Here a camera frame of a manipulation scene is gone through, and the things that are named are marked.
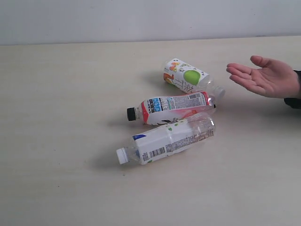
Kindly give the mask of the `open bare palm hand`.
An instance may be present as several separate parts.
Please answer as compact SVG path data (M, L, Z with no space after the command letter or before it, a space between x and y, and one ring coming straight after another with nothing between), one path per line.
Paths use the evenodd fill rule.
M264 97L287 97L289 80L294 72L288 64L262 56L251 56L250 61L258 68L228 64L226 71L230 73L230 79L248 91Z

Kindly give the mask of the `black sleeved forearm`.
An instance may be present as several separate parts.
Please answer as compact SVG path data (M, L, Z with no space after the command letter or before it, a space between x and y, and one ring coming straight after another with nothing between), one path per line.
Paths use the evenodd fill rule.
M289 94L284 98L286 105L293 109L301 108L301 72L294 71L293 77L290 78L289 84Z

